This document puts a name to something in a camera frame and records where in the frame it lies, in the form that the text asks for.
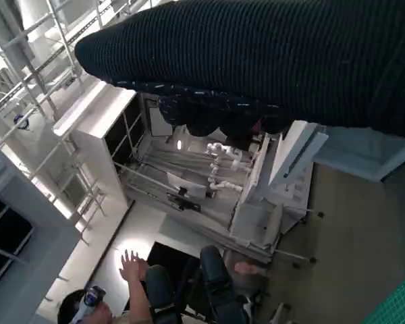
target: metal rack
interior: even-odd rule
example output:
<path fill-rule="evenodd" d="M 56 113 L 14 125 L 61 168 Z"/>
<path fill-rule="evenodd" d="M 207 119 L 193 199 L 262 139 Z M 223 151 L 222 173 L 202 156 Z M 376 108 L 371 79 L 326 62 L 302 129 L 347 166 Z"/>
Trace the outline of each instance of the metal rack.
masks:
<path fill-rule="evenodd" d="M 96 17 L 91 19 L 87 24 L 85 24 L 77 33 L 73 35 L 73 37 L 66 39 L 65 36 L 65 31 L 63 30 L 58 15 L 57 13 L 61 11 L 66 5 L 70 4 L 74 0 L 66 0 L 64 1 L 61 5 L 54 7 L 52 0 L 45 0 L 47 2 L 48 8 L 49 8 L 49 13 L 46 13 L 43 17 L 38 19 L 33 25 L 28 27 L 27 29 L 23 30 L 19 35 L 17 35 L 15 38 L 11 39 L 7 43 L 0 43 L 0 57 L 2 57 L 7 64 L 9 71 L 15 76 L 16 80 L 19 81 L 3 98 L 0 99 L 0 110 L 6 106 L 6 104 L 9 103 L 11 99 L 15 97 L 15 95 L 21 91 L 22 89 L 25 89 L 25 91 L 28 93 L 29 96 L 29 102 L 32 105 L 32 107 L 29 107 L 29 110 L 25 112 L 25 114 L 19 119 L 19 121 L 13 125 L 9 129 L 8 132 L 4 134 L 4 136 L 1 137 L 0 139 L 0 149 L 2 149 L 6 141 L 9 139 L 10 136 L 14 135 L 16 131 L 19 129 L 19 127 L 27 121 L 27 119 L 33 115 L 36 112 L 39 112 L 42 117 L 45 120 L 48 120 L 49 117 L 45 113 L 45 111 L 42 108 L 42 104 L 45 101 L 50 102 L 50 106 L 53 111 L 56 111 L 57 108 L 55 107 L 55 104 L 51 98 L 51 95 L 59 90 L 62 86 L 63 83 L 67 80 L 66 75 L 63 75 L 62 78 L 60 78 L 56 84 L 54 84 L 46 93 L 43 93 L 43 96 L 40 99 L 37 99 L 37 97 L 34 95 L 32 92 L 32 89 L 29 87 L 28 83 L 32 80 L 35 81 L 36 85 L 40 89 L 45 89 L 45 85 L 41 84 L 41 80 L 37 78 L 38 74 L 42 72 L 46 67 L 48 67 L 51 62 L 59 57 L 63 52 L 66 52 L 67 58 L 69 59 L 70 69 L 71 73 L 74 75 L 76 79 L 78 79 L 79 85 L 81 90 L 83 91 L 82 87 L 82 81 L 81 78 L 78 75 L 78 66 L 76 62 L 74 61 L 70 46 L 72 43 L 74 43 L 78 37 L 80 37 L 89 27 L 91 27 L 96 21 L 99 23 L 99 28 L 103 27 L 102 23 L 102 16 L 105 12 L 107 12 L 109 9 L 112 8 L 113 3 L 115 3 L 117 0 L 112 0 L 110 3 L 106 4 L 100 4 L 97 0 L 93 1 L 93 7 L 94 10 L 96 11 Z M 114 19 L 121 11 L 123 11 L 125 8 L 128 8 L 130 12 L 133 12 L 134 8 L 141 7 L 142 4 L 146 3 L 147 0 L 140 0 L 137 1 L 135 4 L 130 5 L 130 2 L 126 3 L 123 5 L 121 8 L 119 8 L 116 12 L 114 12 L 112 19 Z M 41 63 L 36 69 L 32 70 L 32 72 L 27 75 L 25 78 L 21 77 L 21 73 L 18 73 L 17 67 L 13 65 L 9 57 L 7 56 L 8 53 L 7 51 L 9 48 L 14 45 L 19 43 L 23 38 L 27 37 L 28 34 L 30 34 L 32 31 L 36 30 L 39 26 L 44 24 L 45 22 L 49 20 L 53 20 L 55 23 L 55 27 L 59 32 L 60 39 L 62 42 L 62 46 L 58 48 L 54 53 L 52 53 L 43 63 Z M 80 183 L 84 187 L 85 190 L 85 196 L 82 199 L 82 202 L 76 206 L 76 208 L 72 211 L 72 215 L 70 217 L 70 220 L 76 225 L 78 222 L 82 223 L 84 225 L 82 231 L 81 231 L 81 239 L 88 244 L 87 241 L 84 240 L 83 234 L 87 230 L 88 226 L 90 225 L 90 221 L 93 218 L 93 215 L 96 213 L 97 210 L 100 210 L 104 216 L 106 216 L 101 203 L 102 203 L 102 198 L 99 198 L 99 194 L 102 196 L 100 190 L 97 190 L 97 184 L 96 180 L 94 180 L 92 183 L 89 182 L 88 176 L 84 173 L 83 169 L 81 166 L 84 164 L 83 161 L 80 161 L 81 156 L 78 154 L 78 148 L 74 145 L 71 137 L 71 132 L 74 129 L 74 127 L 71 127 L 69 130 L 63 134 L 63 136 L 59 137 L 58 143 L 51 149 L 51 151 L 45 156 L 45 158 L 37 165 L 37 167 L 34 170 L 31 170 L 28 174 L 26 174 L 27 178 L 30 181 L 33 181 L 36 177 L 36 175 L 39 173 L 40 170 L 42 170 L 45 167 L 45 164 L 51 159 L 51 157 L 58 151 L 59 148 L 64 147 L 69 154 L 69 160 L 70 160 L 70 165 L 73 169 L 73 172 L 70 174 L 69 178 L 66 179 L 66 181 L 60 186 L 58 189 L 58 192 L 55 192 L 53 196 L 49 196 L 49 200 L 51 203 L 55 203 L 57 199 L 60 199 L 60 196 L 63 194 L 63 191 L 66 189 L 66 186 L 75 178 L 77 177 L 80 180 Z M 86 201 L 87 198 L 90 198 L 95 204 L 96 204 L 96 209 L 93 211 L 93 214 L 88 218 L 87 221 L 84 220 L 84 218 L 81 216 L 81 214 L 78 212 L 79 209 L 85 210 L 85 208 L 82 208 L 82 204 L 84 201 Z M 13 255 L 12 259 L 15 259 L 16 261 L 21 261 L 17 256 Z"/>

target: metal frame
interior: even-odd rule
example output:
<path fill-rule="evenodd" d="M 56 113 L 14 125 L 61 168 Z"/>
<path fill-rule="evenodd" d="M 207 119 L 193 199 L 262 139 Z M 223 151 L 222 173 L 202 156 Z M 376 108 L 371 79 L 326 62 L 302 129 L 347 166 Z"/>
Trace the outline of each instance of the metal frame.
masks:
<path fill-rule="evenodd" d="M 43 110 L 43 108 L 41 106 L 45 101 L 49 103 L 53 113 L 57 112 L 57 108 L 56 108 L 56 106 L 55 106 L 55 104 L 54 104 L 54 102 L 53 102 L 53 100 L 51 98 L 51 95 L 55 91 L 59 90 L 62 87 L 64 82 L 68 81 L 68 73 L 62 73 L 62 75 L 58 79 L 57 83 L 54 84 L 48 91 L 46 91 L 45 85 L 42 83 L 42 81 L 38 77 L 38 75 L 55 58 L 57 58 L 59 55 L 61 55 L 64 51 L 66 52 L 67 57 L 68 57 L 68 59 L 70 61 L 70 67 L 68 69 L 72 69 L 72 72 L 75 74 L 75 77 L 77 77 L 77 79 L 78 79 L 78 82 L 80 84 L 81 89 L 83 89 L 83 83 L 81 81 L 81 78 L 79 77 L 79 75 L 77 75 L 78 67 L 76 65 L 76 62 L 74 61 L 74 57 L 73 57 L 72 51 L 70 49 L 70 44 L 72 44 L 74 41 L 76 41 L 78 39 L 78 37 L 85 30 L 87 30 L 88 27 L 92 26 L 96 21 L 98 21 L 98 23 L 99 23 L 99 28 L 102 28 L 103 23 L 101 21 L 101 16 L 108 9 L 112 8 L 112 4 L 117 0 L 112 0 L 109 5 L 107 5 L 105 8 L 102 9 L 102 11 L 100 11 L 100 9 L 99 9 L 99 2 L 97 0 L 93 0 L 93 6 L 94 6 L 94 10 L 96 11 L 96 17 L 93 18 L 92 20 L 90 20 L 81 30 L 79 30 L 73 37 L 71 37 L 68 40 L 66 39 L 65 32 L 63 31 L 63 28 L 61 27 L 61 25 L 59 23 L 59 18 L 58 18 L 57 12 L 62 10 L 66 5 L 68 5 L 69 3 L 71 3 L 74 0 L 66 0 L 61 5 L 59 5 L 57 7 L 54 7 L 51 0 L 45 0 L 45 1 L 47 2 L 48 8 L 49 8 L 49 13 L 46 13 L 43 17 L 41 17 L 39 20 L 37 20 L 35 23 L 33 23 L 33 25 L 31 25 L 27 29 L 23 30 L 21 33 L 19 33 L 19 35 L 17 35 L 15 38 L 11 39 L 9 42 L 0 43 L 0 57 L 2 57 L 4 59 L 5 63 L 7 64 L 8 68 L 9 68 L 9 70 L 11 71 L 11 73 L 19 81 L 18 84 L 16 84 L 7 94 L 5 94 L 5 96 L 3 98 L 0 99 L 0 109 L 2 109 L 9 102 L 9 100 L 12 99 L 16 95 L 16 93 L 18 91 L 22 90 L 23 88 L 25 88 L 25 90 L 27 91 L 28 96 L 29 96 L 28 102 L 32 105 L 31 107 L 29 107 L 28 111 L 24 114 L 24 116 L 19 120 L 19 122 L 17 124 L 13 125 L 13 127 L 11 127 L 9 129 L 9 131 L 7 133 L 5 133 L 1 137 L 1 139 L 0 139 L 0 149 L 2 149 L 4 147 L 4 145 L 6 144 L 6 140 L 10 136 L 14 135 L 16 133 L 16 130 L 18 130 L 18 128 L 33 113 L 39 112 L 46 120 L 49 119 L 49 116 Z M 126 3 L 125 5 L 121 6 L 114 13 L 112 19 L 115 18 L 123 9 L 128 8 L 130 10 L 130 12 L 132 13 L 132 7 L 134 7 L 134 6 L 136 7 L 136 6 L 140 5 L 141 3 L 146 3 L 147 1 L 148 0 L 139 0 L 137 3 L 134 3 L 133 5 L 130 5 L 130 3 Z M 37 67 L 36 69 L 31 68 L 30 69 L 30 72 L 31 72 L 30 75 L 23 78 L 21 76 L 21 74 L 18 73 L 18 71 L 17 71 L 16 67 L 13 65 L 13 63 L 7 57 L 7 50 L 12 45 L 20 42 L 28 34 L 30 34 L 32 31 L 36 30 L 40 25 L 44 24 L 46 21 L 48 21 L 50 19 L 54 20 L 55 27 L 59 31 L 61 42 L 63 44 L 62 44 L 62 46 L 60 48 L 58 48 L 58 50 L 56 50 L 56 52 L 54 52 L 52 55 L 50 55 L 50 57 L 45 62 L 43 62 L 39 67 Z M 30 87 L 28 85 L 28 82 L 31 81 L 31 79 L 34 79 L 34 81 L 36 82 L 36 85 L 39 86 L 39 88 L 43 91 L 43 97 L 41 97 L 40 99 L 36 98 L 36 96 L 34 95 L 32 89 L 30 89 Z M 131 138 L 130 138 L 130 131 L 134 127 L 136 122 L 141 118 L 141 116 L 139 115 L 136 118 L 136 121 L 130 127 L 129 127 L 128 123 L 127 123 L 125 115 L 124 115 L 124 118 L 125 118 L 125 125 L 126 125 L 126 136 L 124 137 L 124 139 L 122 140 L 120 145 L 124 142 L 124 140 L 127 137 L 128 140 L 130 141 L 131 149 L 133 151 L 134 145 L 132 145 L 132 141 L 131 141 Z M 84 239 L 84 232 L 86 230 L 90 229 L 90 222 L 92 221 L 92 219 L 94 218 L 94 216 L 95 216 L 95 214 L 96 214 L 96 212 L 98 210 L 100 210 L 102 212 L 104 217 L 107 216 L 107 214 L 105 213 L 105 211 L 102 208 L 102 202 L 103 202 L 103 199 L 105 198 L 105 195 L 102 195 L 102 192 L 99 190 L 99 188 L 97 188 L 97 180 L 95 179 L 93 181 L 93 183 L 90 184 L 89 181 L 87 180 L 86 175 L 82 171 L 82 166 L 84 164 L 84 161 L 79 161 L 80 155 L 78 154 L 78 149 L 74 145 L 74 143 L 72 141 L 72 138 L 70 136 L 70 133 L 72 132 L 72 130 L 74 128 L 75 128 L 75 126 L 72 126 L 71 128 L 69 128 L 69 130 L 67 130 L 65 132 L 65 134 L 63 134 L 63 136 L 61 136 L 59 138 L 58 143 L 51 149 L 51 151 L 47 154 L 47 156 L 38 164 L 38 166 L 35 168 L 35 170 L 30 170 L 29 173 L 26 174 L 26 176 L 30 181 L 33 182 L 36 175 L 39 173 L 40 170 L 42 170 L 42 168 L 51 159 L 51 157 L 59 150 L 59 148 L 61 146 L 64 146 L 67 153 L 69 154 L 70 165 L 74 169 L 74 171 L 72 172 L 72 174 L 70 174 L 69 178 L 58 188 L 58 192 L 55 192 L 54 196 L 52 198 L 50 197 L 50 195 L 47 195 L 48 196 L 47 198 L 50 200 L 50 202 L 52 204 L 54 204 L 57 201 L 57 199 L 61 198 L 61 196 L 63 194 L 63 191 L 66 189 L 68 184 L 75 177 L 77 177 L 80 180 L 82 186 L 84 187 L 85 195 L 84 195 L 84 198 L 81 200 L 81 203 L 78 204 L 78 206 L 76 206 L 75 209 L 72 211 L 70 219 L 72 219 L 71 221 L 75 221 L 75 225 L 77 224 L 77 222 L 82 222 L 83 223 L 84 228 L 81 231 L 80 239 L 85 244 L 90 245 L 90 243 L 87 242 Z M 92 212 L 91 216 L 88 218 L 88 220 L 85 220 L 81 214 L 86 214 L 88 212 L 88 210 L 82 209 L 80 211 L 81 213 L 79 213 L 79 210 L 80 210 L 80 207 L 82 206 L 82 204 L 87 200 L 88 197 L 90 197 L 92 199 L 92 202 L 94 202 L 96 204 L 96 206 L 93 209 L 93 212 Z M 3 208 L 3 210 L 0 212 L 0 219 L 4 216 L 4 214 L 8 210 L 9 210 L 9 206 L 5 206 Z M 27 243 L 28 239 L 31 237 L 33 232 L 34 232 L 34 228 L 32 228 L 30 230 L 29 234 L 22 240 L 21 244 L 18 246 L 18 248 L 16 249 L 16 251 L 14 253 L 8 253 L 8 252 L 0 249 L 0 254 L 8 258 L 8 261 L 6 262 L 6 264 L 3 266 L 2 270 L 0 271 L 0 277 L 4 274 L 4 272 L 11 265 L 12 262 L 15 261 L 15 262 L 19 262 L 21 264 L 27 264 L 28 263 L 28 261 L 18 257 L 17 254 L 24 247 L 25 243 Z"/>

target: person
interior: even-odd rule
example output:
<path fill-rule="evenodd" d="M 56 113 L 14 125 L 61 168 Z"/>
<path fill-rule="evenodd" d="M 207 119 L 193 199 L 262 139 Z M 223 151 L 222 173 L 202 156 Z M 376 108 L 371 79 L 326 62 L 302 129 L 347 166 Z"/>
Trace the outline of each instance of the person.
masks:
<path fill-rule="evenodd" d="M 106 302 L 100 302 L 93 313 L 86 315 L 80 324 L 149 324 L 151 321 L 150 306 L 141 281 L 149 264 L 138 256 L 138 253 L 130 253 L 126 250 L 121 256 L 122 269 L 119 270 L 121 277 L 127 281 L 130 295 L 130 312 L 120 317 L 113 317 L 111 309 Z M 67 295 L 57 314 L 57 324 L 69 324 L 78 312 L 81 299 L 86 290 L 76 290 Z"/>

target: white wall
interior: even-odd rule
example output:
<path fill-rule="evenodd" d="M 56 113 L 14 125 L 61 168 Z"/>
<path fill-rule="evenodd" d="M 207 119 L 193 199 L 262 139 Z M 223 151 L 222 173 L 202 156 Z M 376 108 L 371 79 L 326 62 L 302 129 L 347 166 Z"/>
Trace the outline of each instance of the white wall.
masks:
<path fill-rule="evenodd" d="M 213 244 L 213 241 L 210 239 L 192 231 L 189 227 L 182 225 L 179 221 L 168 215 L 163 220 L 159 229 L 157 241 L 197 258 L 200 257 L 203 247 Z"/>

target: white shelving unit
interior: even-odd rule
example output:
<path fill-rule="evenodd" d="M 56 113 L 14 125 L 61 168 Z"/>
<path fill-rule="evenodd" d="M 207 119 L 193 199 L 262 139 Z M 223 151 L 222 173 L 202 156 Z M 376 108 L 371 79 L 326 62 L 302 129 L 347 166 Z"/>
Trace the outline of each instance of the white shelving unit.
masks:
<path fill-rule="evenodd" d="M 1 151 L 0 201 L 32 226 L 0 273 L 0 324 L 27 323 L 80 233 Z"/>

